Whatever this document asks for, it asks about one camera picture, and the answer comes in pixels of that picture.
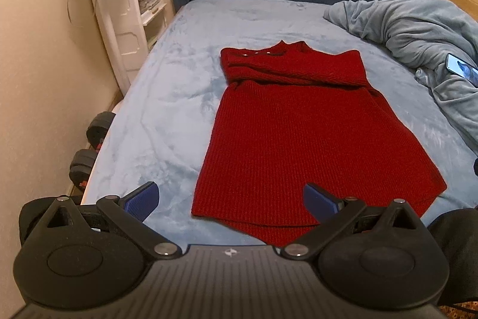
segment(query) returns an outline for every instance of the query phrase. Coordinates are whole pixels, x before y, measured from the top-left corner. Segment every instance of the blue blanket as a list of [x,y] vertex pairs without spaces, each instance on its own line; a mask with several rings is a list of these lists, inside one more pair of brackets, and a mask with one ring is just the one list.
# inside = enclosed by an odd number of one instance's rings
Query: blue blanket
[[428,89],[382,47],[323,19],[326,7],[281,0],[188,3],[158,40],[126,95],[96,160],[84,202],[94,203],[109,194],[122,196],[152,180],[161,199],[145,223],[183,248],[188,243],[260,243],[191,216],[194,186],[226,88],[219,54],[225,47],[260,49],[280,40],[304,40],[327,53],[359,50],[369,82],[440,170],[448,189],[422,217],[425,223],[446,211],[476,206],[476,157]]
[[324,18],[361,39],[385,45],[393,57],[416,70],[437,105],[478,154],[478,89],[446,69],[452,53],[476,67],[478,23],[449,0],[342,1]]

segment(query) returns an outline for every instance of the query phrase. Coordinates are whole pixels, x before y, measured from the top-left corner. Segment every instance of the dumbbell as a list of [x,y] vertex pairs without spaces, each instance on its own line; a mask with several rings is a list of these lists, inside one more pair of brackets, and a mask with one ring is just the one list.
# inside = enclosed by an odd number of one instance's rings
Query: dumbbell
[[80,149],[75,153],[70,164],[70,180],[73,185],[84,191],[87,187],[98,152],[90,149]]
[[115,113],[104,111],[98,114],[89,124],[87,129],[87,139],[95,150],[81,149],[75,153],[70,164],[70,180],[73,185],[84,191],[93,166],[106,134],[113,122]]
[[87,138],[90,145],[97,152],[101,149],[106,134],[115,118],[116,114],[110,111],[99,113],[90,123],[87,130]]

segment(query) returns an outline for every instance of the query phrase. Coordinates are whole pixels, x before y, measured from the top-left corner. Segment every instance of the smartphone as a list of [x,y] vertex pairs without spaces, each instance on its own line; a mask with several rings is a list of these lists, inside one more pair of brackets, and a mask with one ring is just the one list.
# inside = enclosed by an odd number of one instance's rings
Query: smartphone
[[455,75],[467,79],[472,85],[478,87],[478,69],[451,53],[448,53],[446,56],[446,69]]

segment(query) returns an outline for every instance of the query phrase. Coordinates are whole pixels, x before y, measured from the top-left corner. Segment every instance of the red knit sweater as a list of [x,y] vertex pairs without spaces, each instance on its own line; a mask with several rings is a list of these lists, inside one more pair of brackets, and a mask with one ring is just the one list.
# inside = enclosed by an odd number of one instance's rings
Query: red knit sweater
[[317,183],[373,206],[406,199],[422,215],[446,189],[418,140],[369,84],[358,51],[305,42],[224,48],[217,111],[192,214],[283,246],[317,221],[302,189]]

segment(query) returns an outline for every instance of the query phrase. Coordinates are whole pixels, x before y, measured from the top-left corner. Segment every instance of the light blue bedsheet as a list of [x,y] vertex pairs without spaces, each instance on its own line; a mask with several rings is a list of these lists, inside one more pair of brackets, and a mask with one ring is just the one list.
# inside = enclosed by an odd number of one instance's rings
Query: light blue bedsheet
[[328,53],[359,50],[372,86],[383,93],[440,170],[448,189],[422,217],[426,224],[443,212],[478,204],[476,156],[429,90],[386,49],[323,19],[325,8],[282,0],[188,3],[155,45],[128,92],[96,161],[84,203],[109,194],[125,195],[152,180],[161,199],[145,223],[183,248],[188,243],[259,243],[190,215],[194,186],[226,88],[219,52],[224,47],[260,49],[280,40],[304,40]]

